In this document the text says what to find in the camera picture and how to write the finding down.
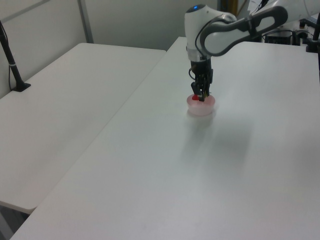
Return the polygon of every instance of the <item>translucent bowl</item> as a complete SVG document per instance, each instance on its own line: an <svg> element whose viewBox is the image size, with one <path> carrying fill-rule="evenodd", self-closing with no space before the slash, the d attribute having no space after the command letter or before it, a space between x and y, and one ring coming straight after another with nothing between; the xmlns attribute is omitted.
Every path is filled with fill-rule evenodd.
<svg viewBox="0 0 320 240"><path fill-rule="evenodd" d="M206 97L204 101L193 100L193 96L190 95L186 99L190 113L196 116L206 116L213 112L216 102L213 96Z"/></svg>

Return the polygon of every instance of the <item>wall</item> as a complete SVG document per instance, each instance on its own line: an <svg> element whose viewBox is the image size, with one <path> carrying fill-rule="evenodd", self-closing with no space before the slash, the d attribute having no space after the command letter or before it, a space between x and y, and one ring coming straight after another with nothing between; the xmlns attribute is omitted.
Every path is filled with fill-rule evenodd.
<svg viewBox="0 0 320 240"><path fill-rule="evenodd" d="M244 4L245 4L246 1L247 1L247 0L238 0L237 13L239 13L240 10L242 10L241 7L244 6Z"/></svg>
<svg viewBox="0 0 320 240"><path fill-rule="evenodd" d="M50 0L3 23L3 27L24 81L86 42L77 0ZM8 92L8 62L1 47L0 98Z"/></svg>
<svg viewBox="0 0 320 240"><path fill-rule="evenodd" d="M185 36L185 12L199 3L217 9L217 0L85 0L94 43L161 50Z"/></svg>

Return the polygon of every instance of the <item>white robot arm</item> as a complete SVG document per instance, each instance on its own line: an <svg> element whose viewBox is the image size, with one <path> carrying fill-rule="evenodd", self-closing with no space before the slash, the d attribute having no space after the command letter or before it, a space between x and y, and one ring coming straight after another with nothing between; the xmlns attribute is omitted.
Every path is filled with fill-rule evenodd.
<svg viewBox="0 0 320 240"><path fill-rule="evenodd" d="M192 90L200 101L209 96L213 70L211 56L221 56L234 45L255 39L285 23L320 12L319 0L270 0L262 10L237 20L207 5L191 7L184 16L187 53L195 75Z"/></svg>

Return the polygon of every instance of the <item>white table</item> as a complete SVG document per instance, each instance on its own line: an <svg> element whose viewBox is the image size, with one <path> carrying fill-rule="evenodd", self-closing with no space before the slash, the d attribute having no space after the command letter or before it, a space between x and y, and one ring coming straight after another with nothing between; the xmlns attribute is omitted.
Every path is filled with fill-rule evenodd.
<svg viewBox="0 0 320 240"><path fill-rule="evenodd" d="M320 236L317 55L238 44L212 59L214 115L194 117L185 46L173 44L12 240Z"/></svg>
<svg viewBox="0 0 320 240"><path fill-rule="evenodd" d="M82 43L0 100L0 205L31 213L165 51Z"/></svg>

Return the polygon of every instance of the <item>black stand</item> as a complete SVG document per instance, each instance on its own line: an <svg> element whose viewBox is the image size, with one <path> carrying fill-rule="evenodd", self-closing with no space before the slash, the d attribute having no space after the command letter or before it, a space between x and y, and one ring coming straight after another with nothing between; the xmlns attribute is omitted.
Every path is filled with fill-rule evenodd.
<svg viewBox="0 0 320 240"><path fill-rule="evenodd" d="M318 53L318 47L320 47L319 34L320 34L320 13L318 15L318 19L316 23L310 21L309 19L300 20L300 27L304 27L308 25L314 28L314 34L312 38L305 39L305 43L307 44L306 51L308 53Z"/></svg>
<svg viewBox="0 0 320 240"><path fill-rule="evenodd" d="M6 35L6 32L5 32L5 29L4 29L1 21L0 21L0 42L1 42L2 48L4 50L6 59L9 62L9 66L11 68L13 76L15 78L16 87L14 87L12 90L16 91L16 92L22 92L25 89L27 89L28 87L30 87L31 84L25 83L21 79L21 76L20 76L20 73L18 71L16 62L14 60L14 56L12 55L10 47L9 47L9 42L8 42L8 39L7 39L7 35Z"/></svg>

